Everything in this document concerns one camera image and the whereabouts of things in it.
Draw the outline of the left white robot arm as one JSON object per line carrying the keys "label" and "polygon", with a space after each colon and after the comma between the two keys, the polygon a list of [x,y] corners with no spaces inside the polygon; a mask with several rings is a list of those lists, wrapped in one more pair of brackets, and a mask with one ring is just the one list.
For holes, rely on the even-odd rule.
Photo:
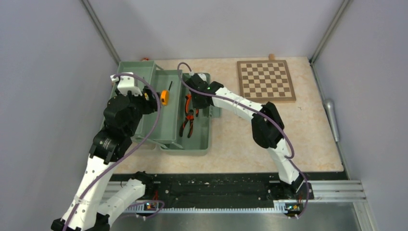
{"label": "left white robot arm", "polygon": [[123,189],[106,203],[102,197],[110,178],[124,160],[131,138],[144,115],[159,113],[160,97],[154,90],[141,94],[118,93],[103,112],[101,130],[93,138],[87,166],[74,199],[61,218],[51,224],[53,231],[108,231],[123,211],[139,198],[154,193],[149,175],[137,172]]}

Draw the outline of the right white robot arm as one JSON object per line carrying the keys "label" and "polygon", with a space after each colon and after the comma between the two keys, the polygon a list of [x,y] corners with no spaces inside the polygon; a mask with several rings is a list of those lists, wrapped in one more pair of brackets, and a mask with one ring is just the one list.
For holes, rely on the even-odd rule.
{"label": "right white robot arm", "polygon": [[301,193],[305,178],[292,161],[294,147],[283,131],[285,126],[275,104],[253,102],[219,82],[207,83],[199,74],[181,77],[181,83],[191,92],[195,108],[215,106],[250,122],[253,140],[270,154],[278,169],[283,194],[295,198]]}

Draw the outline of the green plastic toolbox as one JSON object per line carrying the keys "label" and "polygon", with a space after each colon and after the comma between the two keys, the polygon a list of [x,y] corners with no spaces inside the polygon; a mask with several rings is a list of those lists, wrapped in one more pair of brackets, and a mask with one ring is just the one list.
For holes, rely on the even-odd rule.
{"label": "green plastic toolbox", "polygon": [[221,110],[188,101],[187,73],[154,61],[121,62],[117,71],[121,77],[111,77],[114,86],[91,153],[122,157],[132,142],[145,141],[172,155],[207,154],[212,120]]}

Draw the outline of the orange combination pliers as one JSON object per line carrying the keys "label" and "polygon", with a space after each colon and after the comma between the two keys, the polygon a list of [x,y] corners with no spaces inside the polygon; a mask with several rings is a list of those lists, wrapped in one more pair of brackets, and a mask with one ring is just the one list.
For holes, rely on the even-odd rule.
{"label": "orange combination pliers", "polygon": [[[189,105],[190,105],[190,102],[191,102],[191,94],[190,93],[187,94],[185,96],[185,99],[186,99],[186,102],[185,102],[185,106],[184,106],[184,112],[185,112],[185,116],[187,116],[188,113],[189,113]],[[199,115],[199,110],[195,109],[195,116],[198,117],[198,115]]]}

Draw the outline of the grey metal flashlight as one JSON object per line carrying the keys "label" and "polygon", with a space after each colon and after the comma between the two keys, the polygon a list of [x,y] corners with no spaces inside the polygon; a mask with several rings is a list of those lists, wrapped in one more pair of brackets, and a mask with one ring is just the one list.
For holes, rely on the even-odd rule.
{"label": "grey metal flashlight", "polygon": [[340,132],[339,132],[338,125],[337,125],[334,101],[332,99],[325,99],[323,101],[323,106],[324,106],[327,118],[329,120],[329,124],[330,124],[330,127],[331,127],[333,138],[334,138],[335,142],[339,142],[340,141]]}

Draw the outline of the orange tape measure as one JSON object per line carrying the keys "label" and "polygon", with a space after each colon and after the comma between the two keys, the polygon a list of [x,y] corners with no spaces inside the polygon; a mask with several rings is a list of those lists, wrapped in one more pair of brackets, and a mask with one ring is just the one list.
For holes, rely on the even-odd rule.
{"label": "orange tape measure", "polygon": [[160,101],[162,106],[167,106],[169,103],[169,98],[170,98],[170,89],[172,87],[173,81],[170,82],[169,87],[165,90],[162,90],[161,95],[160,95]]}

